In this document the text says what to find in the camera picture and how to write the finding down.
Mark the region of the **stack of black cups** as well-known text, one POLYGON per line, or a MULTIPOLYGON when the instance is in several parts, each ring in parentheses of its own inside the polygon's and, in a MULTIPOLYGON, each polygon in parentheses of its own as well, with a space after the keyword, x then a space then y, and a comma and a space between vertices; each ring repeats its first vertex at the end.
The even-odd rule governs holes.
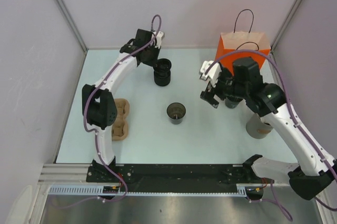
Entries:
POLYGON ((227 108, 234 109, 238 106, 238 104, 242 101, 242 98, 235 98, 235 97, 226 97, 225 105, 227 108))

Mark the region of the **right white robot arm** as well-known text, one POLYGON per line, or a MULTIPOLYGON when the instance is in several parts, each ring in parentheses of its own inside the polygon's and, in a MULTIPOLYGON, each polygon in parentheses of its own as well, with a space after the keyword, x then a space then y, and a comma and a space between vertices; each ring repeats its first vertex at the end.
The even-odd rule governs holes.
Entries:
POLYGON ((283 89, 274 83, 265 83, 258 63, 250 58, 233 62, 230 72, 219 62, 204 61, 200 79, 207 82, 200 98, 217 108, 215 99, 238 98, 247 107, 271 125, 281 136, 296 158, 295 163, 275 161, 254 155, 245 161, 243 177, 248 182, 269 178, 290 185, 305 200, 315 198, 328 187, 336 175, 336 159, 322 148, 295 114, 286 100, 283 89))

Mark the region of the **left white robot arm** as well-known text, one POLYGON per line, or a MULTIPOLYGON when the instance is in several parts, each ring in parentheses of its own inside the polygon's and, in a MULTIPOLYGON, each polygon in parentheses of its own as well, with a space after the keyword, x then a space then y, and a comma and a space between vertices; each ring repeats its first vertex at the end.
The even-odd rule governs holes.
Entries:
POLYGON ((160 30, 138 29, 136 37, 121 47, 116 61, 109 70, 95 84, 86 84, 82 88, 84 129, 88 133, 94 133, 93 160, 101 165, 97 174, 106 182, 116 177, 116 168, 110 165, 115 160, 115 153, 111 137, 107 133, 117 119, 114 94, 123 80, 139 64, 154 66, 163 37, 164 33, 160 30))

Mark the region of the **single black coffee cup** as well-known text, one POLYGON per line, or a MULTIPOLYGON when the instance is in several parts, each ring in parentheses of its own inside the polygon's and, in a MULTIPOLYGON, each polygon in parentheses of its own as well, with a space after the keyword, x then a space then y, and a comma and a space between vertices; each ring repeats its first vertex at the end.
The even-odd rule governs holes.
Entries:
POLYGON ((166 114, 172 124, 178 125, 186 115, 186 108, 181 103, 171 103, 166 109, 166 114))

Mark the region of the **stack of black lids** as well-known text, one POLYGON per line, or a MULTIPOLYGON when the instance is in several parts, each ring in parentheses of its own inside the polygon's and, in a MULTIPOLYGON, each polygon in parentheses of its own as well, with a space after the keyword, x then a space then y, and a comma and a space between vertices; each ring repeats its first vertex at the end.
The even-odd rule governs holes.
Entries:
POLYGON ((154 70, 154 82, 161 87, 167 86, 171 81, 171 61, 167 58, 161 58, 160 68, 154 70))

